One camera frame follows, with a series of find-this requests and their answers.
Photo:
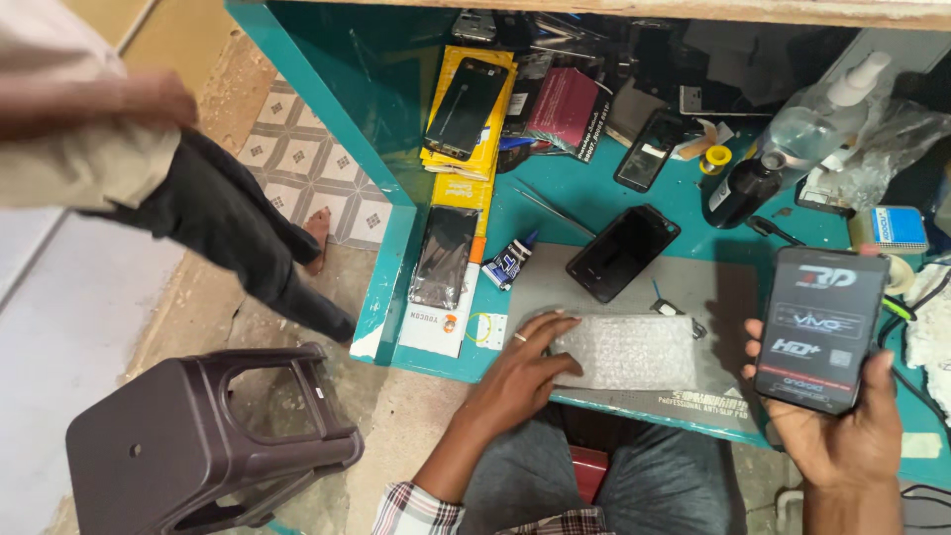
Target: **wooden shelf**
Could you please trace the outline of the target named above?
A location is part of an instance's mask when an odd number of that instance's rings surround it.
[[[951,0],[348,0],[347,3],[951,30]]]

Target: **jeans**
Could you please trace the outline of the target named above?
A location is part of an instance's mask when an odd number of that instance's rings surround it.
[[[495,439],[475,468],[459,532],[488,535],[590,507],[578,496],[563,407]],[[729,443],[683,429],[625,422],[594,505],[618,535],[746,533]]]
[[[320,246],[264,197],[231,154],[186,129],[168,176],[138,208],[83,211],[171,238],[238,275],[244,290],[275,312],[337,342],[353,338],[354,319],[301,280]]]

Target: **qr code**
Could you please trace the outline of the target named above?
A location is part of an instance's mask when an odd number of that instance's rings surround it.
[[[841,349],[832,349],[829,353],[829,363],[833,366],[848,367],[852,362],[852,353]]]

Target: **person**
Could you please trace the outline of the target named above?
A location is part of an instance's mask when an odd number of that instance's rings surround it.
[[[571,454],[548,402],[553,377],[582,374],[571,355],[543,357],[580,320],[562,311],[528,321],[458,408],[411,482],[390,484],[375,535],[533,533],[546,535],[729,534],[745,532],[733,512],[735,474],[725,441],[636,423],[622,437],[595,506],[578,497]],[[749,356],[763,324],[747,320]],[[856,410],[842,418],[774,400],[766,409],[805,478],[805,532],[897,535],[902,423],[889,376],[891,351],[864,367]],[[751,379],[755,367],[743,375]]]
[[[126,77],[115,51],[56,0],[3,1],[0,17],[0,206],[81,208],[170,238],[234,271],[286,318],[340,343],[353,318],[311,289],[326,257],[330,211],[303,228],[251,173],[192,128],[197,105],[179,76]]]

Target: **black bottle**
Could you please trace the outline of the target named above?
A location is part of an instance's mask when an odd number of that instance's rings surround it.
[[[779,152],[740,162],[716,188],[704,193],[704,219],[712,227],[738,227],[779,191],[780,169],[785,166],[786,158]]]

